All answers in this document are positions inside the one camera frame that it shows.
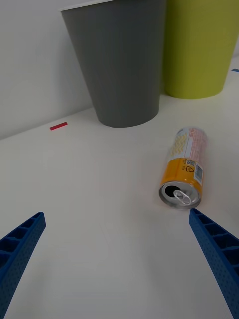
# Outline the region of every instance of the red tape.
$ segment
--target red tape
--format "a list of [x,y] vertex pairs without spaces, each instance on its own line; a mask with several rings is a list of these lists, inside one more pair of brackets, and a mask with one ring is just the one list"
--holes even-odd
[[65,126],[65,125],[67,125],[67,122],[63,122],[61,124],[54,125],[54,126],[50,127],[50,130],[52,131],[52,130],[61,128],[62,126]]

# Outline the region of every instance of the trash can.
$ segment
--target trash can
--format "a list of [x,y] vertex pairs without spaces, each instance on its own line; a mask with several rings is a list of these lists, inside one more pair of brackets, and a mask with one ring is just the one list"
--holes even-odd
[[239,0],[168,0],[165,91],[197,99],[223,89],[239,33]]
[[101,0],[62,9],[101,123],[129,127],[159,110],[166,0]]

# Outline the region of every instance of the can opening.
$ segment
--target can opening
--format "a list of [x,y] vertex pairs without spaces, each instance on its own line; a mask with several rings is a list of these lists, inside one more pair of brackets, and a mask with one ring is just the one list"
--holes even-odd
[[167,196],[169,196],[169,197],[175,197],[174,194],[173,194],[173,192],[175,190],[181,190],[181,189],[179,189],[177,186],[173,186],[173,185],[167,186],[166,189],[165,189],[165,194]]

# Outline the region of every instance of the white wall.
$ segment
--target white wall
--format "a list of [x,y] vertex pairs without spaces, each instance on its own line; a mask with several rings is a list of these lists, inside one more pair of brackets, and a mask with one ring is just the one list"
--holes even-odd
[[59,12],[83,2],[1,1],[0,138],[92,105]]

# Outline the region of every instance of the trash can rim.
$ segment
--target trash can rim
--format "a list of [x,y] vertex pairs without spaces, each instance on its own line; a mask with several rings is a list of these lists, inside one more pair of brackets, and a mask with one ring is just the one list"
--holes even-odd
[[81,8],[83,6],[89,6],[89,5],[100,4],[100,3],[104,3],[104,2],[112,2],[112,1],[115,1],[115,0],[93,0],[93,1],[90,1],[90,2],[85,2],[85,3],[80,3],[80,4],[76,4],[76,5],[67,6],[65,8],[60,9],[60,11],[77,9],[77,8]]

